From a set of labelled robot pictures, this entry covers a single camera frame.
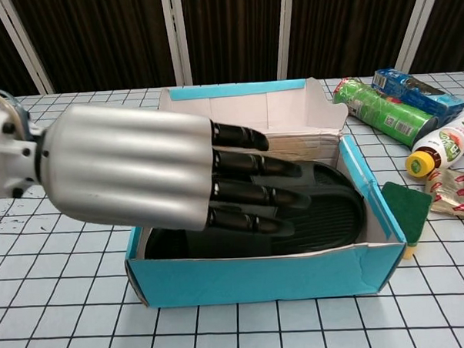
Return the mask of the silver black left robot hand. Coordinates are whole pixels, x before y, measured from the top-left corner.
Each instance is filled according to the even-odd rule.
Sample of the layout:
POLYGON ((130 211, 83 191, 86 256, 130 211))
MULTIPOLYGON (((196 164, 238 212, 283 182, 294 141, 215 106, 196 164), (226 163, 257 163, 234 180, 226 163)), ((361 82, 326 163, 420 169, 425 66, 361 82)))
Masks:
POLYGON ((205 116, 73 105, 37 143, 35 168, 47 197, 88 223, 290 236, 291 223, 241 206, 304 209, 311 202, 250 182, 302 175, 298 164, 265 155, 264 134, 205 116))

